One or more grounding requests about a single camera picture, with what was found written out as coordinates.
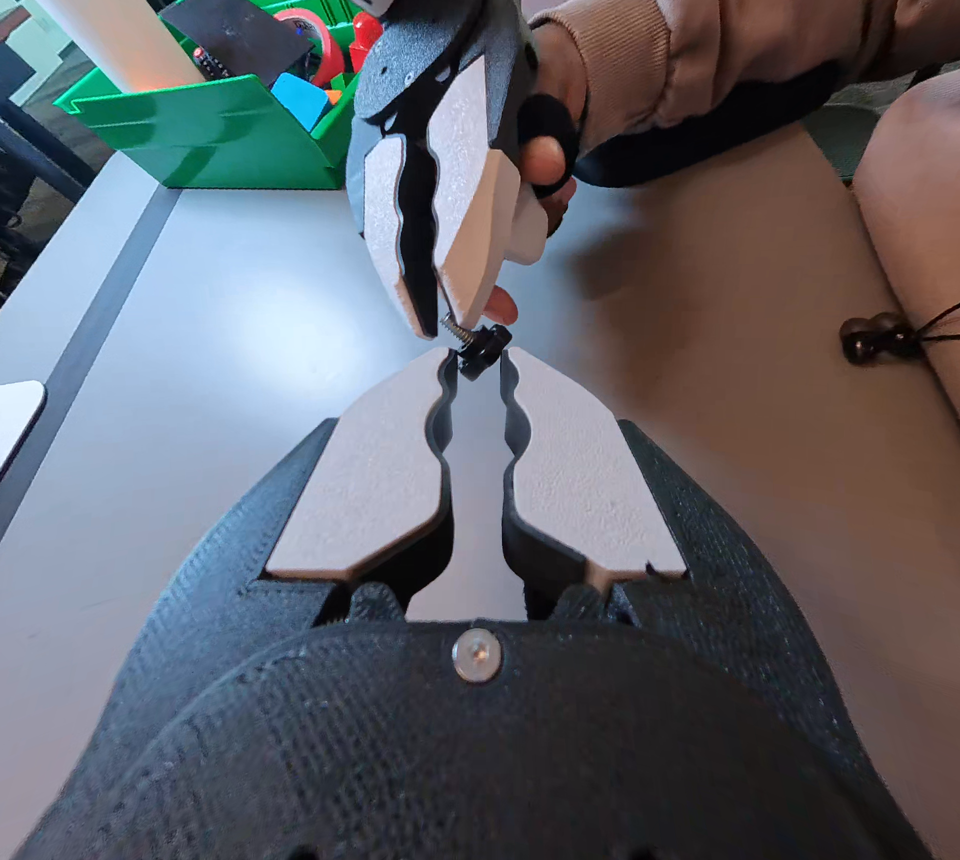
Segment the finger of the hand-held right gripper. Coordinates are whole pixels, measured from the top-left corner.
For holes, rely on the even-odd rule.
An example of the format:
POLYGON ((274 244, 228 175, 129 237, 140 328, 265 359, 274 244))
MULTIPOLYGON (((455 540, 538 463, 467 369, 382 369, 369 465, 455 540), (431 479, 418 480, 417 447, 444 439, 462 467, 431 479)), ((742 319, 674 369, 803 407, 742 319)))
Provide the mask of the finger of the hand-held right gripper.
POLYGON ((364 240, 371 263, 395 309, 414 335, 434 340, 437 327, 428 326, 426 302, 414 302, 412 275, 402 270, 402 212, 400 184, 405 164, 406 141, 402 136, 382 138, 364 161, 364 240))
POLYGON ((474 328, 497 283, 521 186, 510 156, 491 146, 484 55, 452 80, 426 140, 437 167, 432 267, 454 322, 474 328))

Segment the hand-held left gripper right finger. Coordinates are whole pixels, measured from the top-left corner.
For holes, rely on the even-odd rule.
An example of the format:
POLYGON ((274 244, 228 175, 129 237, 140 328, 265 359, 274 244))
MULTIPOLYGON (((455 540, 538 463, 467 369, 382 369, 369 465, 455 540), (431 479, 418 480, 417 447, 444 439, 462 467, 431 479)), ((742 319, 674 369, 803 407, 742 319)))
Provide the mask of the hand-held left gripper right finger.
POLYGON ((675 582, 689 566, 615 414, 592 392, 520 347, 500 361, 506 411, 502 549, 522 581, 528 619, 565 592, 675 582))

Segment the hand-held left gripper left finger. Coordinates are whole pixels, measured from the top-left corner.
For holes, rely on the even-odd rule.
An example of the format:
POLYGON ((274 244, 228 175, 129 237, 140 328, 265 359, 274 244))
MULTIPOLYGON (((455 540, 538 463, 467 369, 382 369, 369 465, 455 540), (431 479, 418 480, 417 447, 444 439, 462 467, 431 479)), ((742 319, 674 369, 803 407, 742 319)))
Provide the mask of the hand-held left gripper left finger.
POLYGON ((337 419, 266 561, 283 581, 355 590, 378 582, 402 607, 449 565, 453 351, 430 348, 337 419))

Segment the blue black foam block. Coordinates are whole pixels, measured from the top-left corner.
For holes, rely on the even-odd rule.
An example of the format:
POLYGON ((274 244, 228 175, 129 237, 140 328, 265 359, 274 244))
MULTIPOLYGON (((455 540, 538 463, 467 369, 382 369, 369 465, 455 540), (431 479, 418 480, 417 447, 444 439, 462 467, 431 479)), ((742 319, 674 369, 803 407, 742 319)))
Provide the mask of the blue black foam block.
POLYGON ((308 134, 333 107, 325 89, 291 73, 280 74, 270 87, 270 93, 308 134))

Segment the black thumb screw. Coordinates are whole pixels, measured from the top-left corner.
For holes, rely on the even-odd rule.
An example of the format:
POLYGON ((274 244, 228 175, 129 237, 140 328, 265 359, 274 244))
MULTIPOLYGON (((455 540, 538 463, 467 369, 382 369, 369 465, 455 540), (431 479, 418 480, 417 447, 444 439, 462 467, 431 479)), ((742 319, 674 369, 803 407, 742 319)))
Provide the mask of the black thumb screw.
POLYGON ((493 367, 513 340, 511 331, 501 324, 469 329, 457 323, 450 313, 440 323, 460 342, 459 372, 470 382, 493 367))

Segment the green plastic bin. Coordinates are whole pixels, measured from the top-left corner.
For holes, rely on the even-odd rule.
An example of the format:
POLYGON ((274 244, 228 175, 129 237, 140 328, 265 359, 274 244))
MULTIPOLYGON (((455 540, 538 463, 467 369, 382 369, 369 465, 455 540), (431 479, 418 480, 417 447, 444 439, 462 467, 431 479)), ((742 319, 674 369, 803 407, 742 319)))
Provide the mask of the green plastic bin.
POLYGON ((328 191, 344 187, 355 91, 309 133, 254 74, 126 94, 94 68, 54 106, 168 187, 328 191))

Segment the person's right hand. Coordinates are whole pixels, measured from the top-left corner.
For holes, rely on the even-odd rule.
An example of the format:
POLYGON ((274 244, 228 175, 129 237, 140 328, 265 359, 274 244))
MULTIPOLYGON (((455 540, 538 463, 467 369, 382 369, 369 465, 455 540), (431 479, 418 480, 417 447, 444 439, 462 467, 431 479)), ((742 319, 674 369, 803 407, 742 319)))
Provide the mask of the person's right hand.
MULTIPOLYGON (((553 21, 534 29, 538 54, 537 80, 534 93, 554 97, 567 109, 575 125, 582 120, 587 105, 588 83, 582 56, 570 33, 553 21)), ((551 137, 534 137, 521 149, 520 176, 532 185, 552 185, 563 177, 566 159, 558 141, 551 137)), ((568 211, 577 182, 567 182, 539 203, 547 217, 549 235, 555 233, 568 211)), ((485 317, 502 326, 512 326, 519 317, 516 302, 507 290, 494 286, 485 317)))

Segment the red toy figure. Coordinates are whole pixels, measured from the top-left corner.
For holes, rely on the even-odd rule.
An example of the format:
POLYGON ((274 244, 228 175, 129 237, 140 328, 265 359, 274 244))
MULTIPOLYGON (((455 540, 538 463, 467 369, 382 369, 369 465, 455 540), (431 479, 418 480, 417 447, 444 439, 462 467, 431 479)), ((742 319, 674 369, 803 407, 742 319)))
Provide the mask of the red toy figure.
POLYGON ((383 26, 378 18, 366 11, 357 12, 352 19, 353 40, 349 44, 352 72, 359 74, 370 51, 382 36, 383 26))

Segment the red tape roll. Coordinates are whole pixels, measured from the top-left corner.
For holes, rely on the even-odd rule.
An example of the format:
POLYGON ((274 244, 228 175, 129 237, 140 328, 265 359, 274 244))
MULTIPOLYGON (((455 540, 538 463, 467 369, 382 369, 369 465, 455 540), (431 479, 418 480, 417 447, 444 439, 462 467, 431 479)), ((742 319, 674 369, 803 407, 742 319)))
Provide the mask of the red tape roll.
POLYGON ((305 45, 306 53, 299 64, 303 78, 309 83, 325 88, 345 73, 343 52, 330 27, 318 13, 294 6, 274 13, 272 18, 305 45))

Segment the black flat pad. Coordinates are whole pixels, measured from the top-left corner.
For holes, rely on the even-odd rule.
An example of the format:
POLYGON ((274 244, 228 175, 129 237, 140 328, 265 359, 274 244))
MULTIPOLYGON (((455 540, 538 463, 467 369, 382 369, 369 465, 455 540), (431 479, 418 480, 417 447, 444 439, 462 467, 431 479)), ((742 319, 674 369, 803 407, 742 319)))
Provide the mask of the black flat pad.
POLYGON ((308 37, 249 0, 180 0, 159 15, 235 77, 255 75, 267 87, 313 49, 308 37))

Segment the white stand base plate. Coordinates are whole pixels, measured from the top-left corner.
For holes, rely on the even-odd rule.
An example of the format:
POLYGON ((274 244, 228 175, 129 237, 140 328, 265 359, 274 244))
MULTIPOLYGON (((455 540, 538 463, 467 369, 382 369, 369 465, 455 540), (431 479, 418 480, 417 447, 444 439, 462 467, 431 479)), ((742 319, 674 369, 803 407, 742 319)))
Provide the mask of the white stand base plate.
POLYGON ((41 381, 1 384, 1 477, 33 429, 46 401, 41 381))

